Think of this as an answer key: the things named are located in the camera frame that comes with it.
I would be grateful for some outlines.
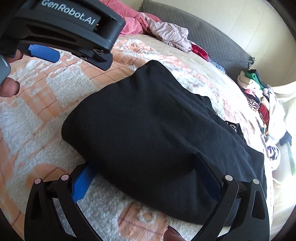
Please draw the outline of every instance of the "red garment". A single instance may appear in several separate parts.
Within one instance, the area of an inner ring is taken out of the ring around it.
[[[146,19],[137,11],[133,10],[128,5],[125,5],[120,0],[100,0],[103,4],[111,8],[114,12],[124,18],[126,25],[120,32],[119,36],[143,34],[149,29]],[[161,20],[149,13],[145,13],[149,18],[152,18],[155,22],[161,22]]]
[[[198,56],[202,57],[203,59],[205,59],[206,61],[210,61],[210,58],[209,58],[209,55],[208,53],[203,49],[201,48],[200,46],[198,45],[195,45],[191,42],[191,51],[195,54],[197,54]]]
[[[269,112],[267,110],[267,108],[261,103],[259,110],[258,110],[261,119],[263,120],[263,122],[268,126],[269,123]]]

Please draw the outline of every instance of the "quilted fabric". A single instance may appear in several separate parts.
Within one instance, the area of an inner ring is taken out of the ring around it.
[[[139,9],[159,17],[163,22],[177,24],[189,30],[188,39],[206,50],[209,57],[224,67],[236,81],[241,71],[247,71],[255,58],[248,55],[236,42],[206,21],[175,7],[144,0]]]

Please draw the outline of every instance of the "beige wall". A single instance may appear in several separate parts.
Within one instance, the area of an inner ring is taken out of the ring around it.
[[[142,0],[122,0],[138,10]],[[266,0],[154,0],[214,25],[255,57],[264,82],[272,86],[296,81],[296,42]]]

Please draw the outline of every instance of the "bed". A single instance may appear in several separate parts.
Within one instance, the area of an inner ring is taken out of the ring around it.
[[[216,113],[240,123],[247,144],[264,154],[271,224],[274,190],[266,146],[246,98],[231,78],[194,53],[181,52],[147,35],[120,37],[112,50],[113,64],[106,72],[68,52],[60,53],[55,64],[35,58],[19,62],[11,73],[20,82],[19,94],[0,99],[0,208],[22,238],[34,179],[58,179],[84,162],[61,137],[66,117],[85,97],[131,75],[152,59],[165,65],[187,90],[209,96]],[[55,204],[71,233],[59,203]],[[78,204],[103,240],[161,240],[167,225],[190,240],[201,228],[138,203],[99,175]]]

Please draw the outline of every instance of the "dark nail polish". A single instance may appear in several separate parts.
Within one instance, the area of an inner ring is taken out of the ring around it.
[[[15,94],[14,94],[14,95],[17,95],[17,94],[19,93],[19,91],[20,91],[20,83],[19,83],[19,82],[17,82],[17,81],[16,81],[16,83],[18,84],[18,88],[17,88],[17,91],[15,92]]]
[[[174,229],[172,226],[170,226],[170,225],[168,225],[168,230],[170,230],[170,231],[173,232],[174,234],[176,234],[176,235],[182,237],[181,234],[179,234],[179,232],[178,232],[177,230],[175,230],[175,229]]]

